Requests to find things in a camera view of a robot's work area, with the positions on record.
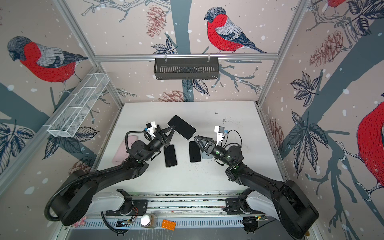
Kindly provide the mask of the blue phone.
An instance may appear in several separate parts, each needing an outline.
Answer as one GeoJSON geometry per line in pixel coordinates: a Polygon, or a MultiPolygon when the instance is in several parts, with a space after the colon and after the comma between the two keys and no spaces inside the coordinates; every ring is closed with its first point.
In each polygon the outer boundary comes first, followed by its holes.
{"type": "Polygon", "coordinates": [[[195,141],[189,142],[189,158],[191,163],[201,161],[201,150],[195,141]]]}

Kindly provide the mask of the large phone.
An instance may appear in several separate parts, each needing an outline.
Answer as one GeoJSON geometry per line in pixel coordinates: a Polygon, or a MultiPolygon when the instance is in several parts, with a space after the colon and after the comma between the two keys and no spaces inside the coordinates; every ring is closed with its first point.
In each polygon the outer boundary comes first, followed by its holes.
{"type": "Polygon", "coordinates": [[[202,159],[212,159],[213,156],[208,155],[207,153],[201,153],[201,158],[202,158],[202,159]]]}

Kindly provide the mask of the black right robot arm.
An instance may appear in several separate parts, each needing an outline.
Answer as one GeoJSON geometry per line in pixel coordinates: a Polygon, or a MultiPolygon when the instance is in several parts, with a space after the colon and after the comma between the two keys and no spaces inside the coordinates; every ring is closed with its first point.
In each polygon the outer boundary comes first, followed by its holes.
{"type": "Polygon", "coordinates": [[[278,219],[292,238],[303,239],[319,218],[319,212],[294,181],[273,180],[245,165],[239,145],[233,145],[226,150],[212,138],[196,136],[194,141],[201,152],[228,165],[226,175],[229,181],[246,186],[247,190],[256,191],[271,200],[278,219]]]}

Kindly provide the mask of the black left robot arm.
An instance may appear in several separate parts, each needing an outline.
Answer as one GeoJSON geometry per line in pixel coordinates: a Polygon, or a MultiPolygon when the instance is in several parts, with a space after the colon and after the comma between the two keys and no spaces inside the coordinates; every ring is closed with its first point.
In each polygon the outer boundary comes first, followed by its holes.
{"type": "Polygon", "coordinates": [[[117,183],[138,178],[149,167],[148,160],[155,158],[162,147],[168,147],[175,132],[175,126],[161,129],[155,127],[153,137],[148,144],[137,140],[129,145],[130,134],[143,134],[145,130],[129,131],[125,135],[125,148],[128,158],[118,166],[101,171],[86,173],[82,170],[75,171],[66,182],[48,200],[44,216],[51,222],[62,222],[70,226],[79,221],[89,210],[92,198],[101,190],[117,183]]]}

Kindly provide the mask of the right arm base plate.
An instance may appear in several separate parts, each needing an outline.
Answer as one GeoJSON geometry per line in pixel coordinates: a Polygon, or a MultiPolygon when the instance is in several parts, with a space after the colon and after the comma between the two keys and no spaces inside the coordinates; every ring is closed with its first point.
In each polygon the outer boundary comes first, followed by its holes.
{"type": "Polygon", "coordinates": [[[249,207],[247,202],[243,199],[226,199],[226,205],[223,211],[228,215],[249,215],[253,210],[249,207]]]}

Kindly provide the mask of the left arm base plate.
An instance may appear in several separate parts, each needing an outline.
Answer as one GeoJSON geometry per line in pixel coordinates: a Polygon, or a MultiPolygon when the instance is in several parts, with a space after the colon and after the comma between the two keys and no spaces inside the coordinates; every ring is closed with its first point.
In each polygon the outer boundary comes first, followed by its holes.
{"type": "Polygon", "coordinates": [[[106,211],[106,216],[143,216],[148,207],[148,200],[131,200],[125,201],[123,205],[115,211],[106,211]]]}

